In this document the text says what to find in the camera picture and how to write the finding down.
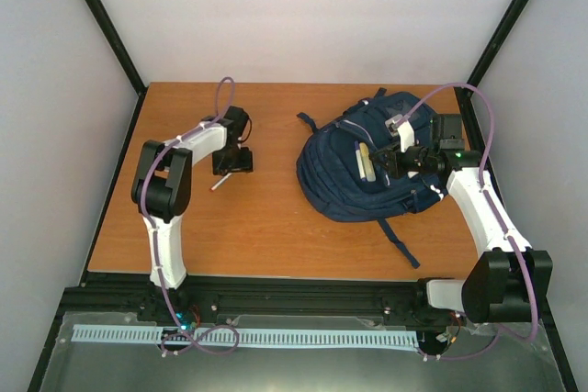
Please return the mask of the red capped marker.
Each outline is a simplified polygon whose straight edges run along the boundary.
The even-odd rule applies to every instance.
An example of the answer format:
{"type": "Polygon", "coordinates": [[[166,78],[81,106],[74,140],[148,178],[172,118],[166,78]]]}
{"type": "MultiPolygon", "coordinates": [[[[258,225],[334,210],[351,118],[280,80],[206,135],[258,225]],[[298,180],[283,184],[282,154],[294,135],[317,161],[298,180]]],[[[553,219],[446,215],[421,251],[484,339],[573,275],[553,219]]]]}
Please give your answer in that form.
{"type": "Polygon", "coordinates": [[[229,178],[231,177],[231,174],[226,174],[225,176],[223,176],[218,182],[216,182],[211,188],[210,191],[214,192],[216,191],[222,184],[224,184],[229,178]]]}

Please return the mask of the yellow highlighter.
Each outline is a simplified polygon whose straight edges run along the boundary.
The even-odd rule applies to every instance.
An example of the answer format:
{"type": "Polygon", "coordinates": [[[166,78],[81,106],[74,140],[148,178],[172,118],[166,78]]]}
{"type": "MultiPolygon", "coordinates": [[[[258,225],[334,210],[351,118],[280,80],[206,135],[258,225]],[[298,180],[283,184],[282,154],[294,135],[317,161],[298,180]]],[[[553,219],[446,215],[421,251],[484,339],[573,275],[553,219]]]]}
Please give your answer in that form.
{"type": "Polygon", "coordinates": [[[365,143],[360,143],[359,150],[361,154],[361,160],[363,163],[366,179],[368,182],[375,182],[376,174],[374,171],[373,163],[369,158],[368,146],[365,143]]]}

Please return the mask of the purple capped marker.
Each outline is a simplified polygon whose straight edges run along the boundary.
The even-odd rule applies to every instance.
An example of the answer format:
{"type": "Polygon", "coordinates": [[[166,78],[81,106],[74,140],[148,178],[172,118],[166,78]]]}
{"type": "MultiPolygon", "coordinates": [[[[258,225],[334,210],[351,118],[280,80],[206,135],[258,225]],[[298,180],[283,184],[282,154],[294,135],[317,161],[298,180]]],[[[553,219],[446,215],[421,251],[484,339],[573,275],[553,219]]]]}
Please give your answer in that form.
{"type": "Polygon", "coordinates": [[[364,167],[363,160],[362,160],[360,144],[357,140],[354,142],[354,150],[355,150],[356,164],[357,164],[357,169],[358,169],[360,180],[362,182],[366,182],[367,181],[366,171],[365,171],[365,167],[364,167]]]}

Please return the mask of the navy blue student backpack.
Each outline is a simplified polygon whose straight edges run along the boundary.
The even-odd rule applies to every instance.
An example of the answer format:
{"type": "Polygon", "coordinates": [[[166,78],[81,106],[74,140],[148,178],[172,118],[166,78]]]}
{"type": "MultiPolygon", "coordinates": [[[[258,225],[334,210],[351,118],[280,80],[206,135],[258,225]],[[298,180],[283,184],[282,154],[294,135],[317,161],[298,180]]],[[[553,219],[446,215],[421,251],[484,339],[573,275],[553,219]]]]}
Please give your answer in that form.
{"type": "Polygon", "coordinates": [[[404,175],[394,179],[368,162],[361,149],[385,148],[397,138],[386,122],[406,114],[419,102],[409,92],[389,95],[380,88],[322,127],[305,113],[298,118],[311,127],[296,162],[303,195],[319,213],[337,222],[376,222],[388,240],[410,262],[420,263],[393,232],[388,219],[423,212],[447,194],[434,174],[404,175]]]}

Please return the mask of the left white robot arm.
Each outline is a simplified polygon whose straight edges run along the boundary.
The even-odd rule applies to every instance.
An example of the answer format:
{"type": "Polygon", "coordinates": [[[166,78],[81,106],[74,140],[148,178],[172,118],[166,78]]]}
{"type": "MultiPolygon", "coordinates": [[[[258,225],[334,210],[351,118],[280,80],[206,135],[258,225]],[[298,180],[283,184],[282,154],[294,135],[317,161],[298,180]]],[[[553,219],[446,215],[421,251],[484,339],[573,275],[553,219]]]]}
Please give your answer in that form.
{"type": "Polygon", "coordinates": [[[230,106],[222,117],[208,117],[189,132],[165,142],[148,140],[142,148],[131,188],[131,200],[147,228],[151,281],[166,290],[158,308],[170,320],[184,319],[191,298],[179,288],[187,276],[183,262],[181,223],[191,198],[192,168],[212,159],[212,173],[221,180],[254,169],[253,152],[243,144],[251,127],[246,111],[230,106]]]}

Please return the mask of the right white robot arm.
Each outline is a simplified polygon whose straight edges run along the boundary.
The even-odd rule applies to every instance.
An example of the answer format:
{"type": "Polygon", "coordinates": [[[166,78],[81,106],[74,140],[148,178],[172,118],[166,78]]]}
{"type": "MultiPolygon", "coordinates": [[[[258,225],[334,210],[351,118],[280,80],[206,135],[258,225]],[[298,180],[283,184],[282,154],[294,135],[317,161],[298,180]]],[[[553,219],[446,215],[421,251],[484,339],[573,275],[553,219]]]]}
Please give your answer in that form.
{"type": "Polygon", "coordinates": [[[394,142],[370,155],[390,176],[434,174],[458,205],[479,259],[463,280],[431,279],[426,299],[432,308],[462,312],[475,323],[537,324],[552,271],[547,252],[536,252],[517,230],[477,151],[461,136],[461,117],[436,115],[431,141],[418,144],[408,118],[386,122],[394,142]]]}

